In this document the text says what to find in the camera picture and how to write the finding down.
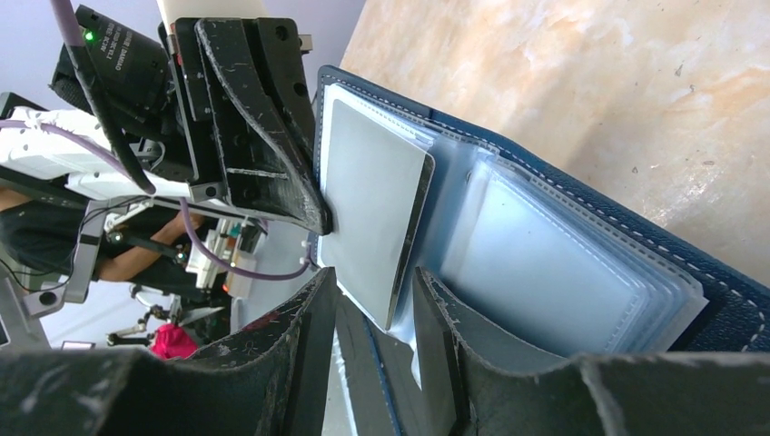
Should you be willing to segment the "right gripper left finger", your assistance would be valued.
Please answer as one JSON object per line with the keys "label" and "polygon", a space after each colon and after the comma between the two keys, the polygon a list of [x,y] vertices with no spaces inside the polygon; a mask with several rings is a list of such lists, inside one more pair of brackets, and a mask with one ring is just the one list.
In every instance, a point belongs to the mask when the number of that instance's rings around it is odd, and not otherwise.
{"label": "right gripper left finger", "polygon": [[332,268],[186,359],[124,351],[1,357],[4,435],[318,435],[337,310]]}

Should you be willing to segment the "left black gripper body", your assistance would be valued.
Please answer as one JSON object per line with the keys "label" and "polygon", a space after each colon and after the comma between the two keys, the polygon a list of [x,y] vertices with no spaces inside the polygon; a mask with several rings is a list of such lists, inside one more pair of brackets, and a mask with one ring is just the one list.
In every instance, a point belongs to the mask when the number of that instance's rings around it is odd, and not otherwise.
{"label": "left black gripper body", "polygon": [[162,45],[79,5],[56,5],[64,45],[51,87],[108,123],[107,137],[134,146],[137,168],[186,183],[196,202],[225,198],[212,140],[188,143],[173,70]]}

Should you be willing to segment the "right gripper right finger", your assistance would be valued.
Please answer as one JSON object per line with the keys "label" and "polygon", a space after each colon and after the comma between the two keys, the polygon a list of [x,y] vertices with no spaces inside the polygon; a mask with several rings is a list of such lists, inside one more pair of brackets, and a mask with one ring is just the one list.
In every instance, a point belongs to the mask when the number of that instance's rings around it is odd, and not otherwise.
{"label": "right gripper right finger", "polygon": [[431,435],[766,435],[765,353],[543,351],[413,274]]}

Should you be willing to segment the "dark blue leather card holder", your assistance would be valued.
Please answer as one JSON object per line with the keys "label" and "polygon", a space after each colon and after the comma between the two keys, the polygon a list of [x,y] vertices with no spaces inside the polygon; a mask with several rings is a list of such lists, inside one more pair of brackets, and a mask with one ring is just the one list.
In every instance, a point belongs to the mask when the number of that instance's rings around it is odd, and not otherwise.
{"label": "dark blue leather card holder", "polygon": [[389,330],[343,291],[335,343],[359,435],[431,435],[413,274],[431,272],[502,329],[562,358],[765,353],[769,291],[515,142],[333,66],[324,106],[350,97],[434,135],[435,168]]}

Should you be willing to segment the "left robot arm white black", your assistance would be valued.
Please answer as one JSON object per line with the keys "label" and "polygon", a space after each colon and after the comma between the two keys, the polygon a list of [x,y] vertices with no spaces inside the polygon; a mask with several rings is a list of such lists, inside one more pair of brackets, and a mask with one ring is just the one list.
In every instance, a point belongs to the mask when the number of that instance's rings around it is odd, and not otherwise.
{"label": "left robot arm white black", "polygon": [[138,196],[331,230],[312,164],[311,39],[261,1],[161,1],[158,37],[52,2],[66,110],[1,98],[1,184],[82,207]]}

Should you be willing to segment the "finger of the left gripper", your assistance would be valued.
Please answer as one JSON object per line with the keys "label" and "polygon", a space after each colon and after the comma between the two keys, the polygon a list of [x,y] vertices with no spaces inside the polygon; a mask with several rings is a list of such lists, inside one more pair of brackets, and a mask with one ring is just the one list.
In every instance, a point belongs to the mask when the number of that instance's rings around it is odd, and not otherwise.
{"label": "finger of the left gripper", "polygon": [[312,171],[315,118],[296,24],[203,18],[195,32],[225,202],[251,216],[329,233],[332,214]]}

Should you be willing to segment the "person in black shirt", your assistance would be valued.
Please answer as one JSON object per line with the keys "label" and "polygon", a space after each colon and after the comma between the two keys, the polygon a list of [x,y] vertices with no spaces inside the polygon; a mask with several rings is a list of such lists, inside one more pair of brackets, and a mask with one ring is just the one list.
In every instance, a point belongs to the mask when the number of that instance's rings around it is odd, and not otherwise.
{"label": "person in black shirt", "polygon": [[69,275],[77,244],[97,243],[91,279],[130,282],[199,300],[196,277],[172,258],[149,248],[83,235],[93,219],[86,211],[43,203],[8,187],[1,189],[1,245],[10,257],[39,273]]}

